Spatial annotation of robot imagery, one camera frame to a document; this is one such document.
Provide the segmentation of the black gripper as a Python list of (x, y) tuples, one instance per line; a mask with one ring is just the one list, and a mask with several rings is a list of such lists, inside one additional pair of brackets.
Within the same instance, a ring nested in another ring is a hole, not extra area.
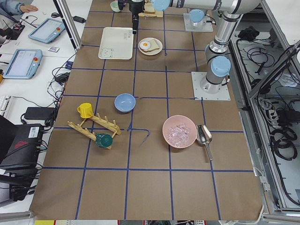
[(127, 0), (117, 0), (119, 10), (123, 10), (127, 4)]
[(129, 11), (132, 15), (132, 25), (133, 25), (133, 34), (136, 34), (139, 24), (139, 13), (143, 12), (143, 0), (130, 0), (129, 1)]

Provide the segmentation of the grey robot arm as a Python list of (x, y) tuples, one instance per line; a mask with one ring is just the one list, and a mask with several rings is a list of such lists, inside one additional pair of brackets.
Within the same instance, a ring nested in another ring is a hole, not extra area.
[[(124, 8), (125, 4), (129, 4), (129, 11), (132, 13), (132, 23), (134, 27), (138, 27), (139, 14), (144, 11), (144, 0), (118, 0), (119, 10)], [(168, 7), (172, 6), (172, 0), (151, 0), (152, 6), (157, 11), (165, 11)], [(202, 21), (205, 13), (200, 9), (193, 9), (190, 11), (190, 20), (193, 23)]]
[(219, 92), (221, 83), (229, 74), (230, 61), (224, 56), (228, 43), (240, 22), (243, 14), (250, 12), (260, 3), (259, 0), (153, 0), (152, 5), (157, 11), (165, 11), (168, 7), (208, 9), (222, 11), (219, 27), (214, 39), (206, 47), (208, 72), (200, 81), (203, 91), (209, 94)]

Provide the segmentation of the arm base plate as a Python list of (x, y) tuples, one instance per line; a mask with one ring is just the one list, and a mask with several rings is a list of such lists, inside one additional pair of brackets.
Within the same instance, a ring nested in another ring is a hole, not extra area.
[(193, 22), (190, 20), (190, 14), (184, 13), (183, 19), (184, 19), (184, 25), (185, 25), (185, 31), (188, 32), (213, 32), (212, 23), (208, 22), (208, 16), (205, 16), (204, 19), (202, 19), (200, 22)]
[(214, 85), (207, 81), (206, 72), (192, 72), (192, 85), (195, 100), (230, 101), (226, 79)]

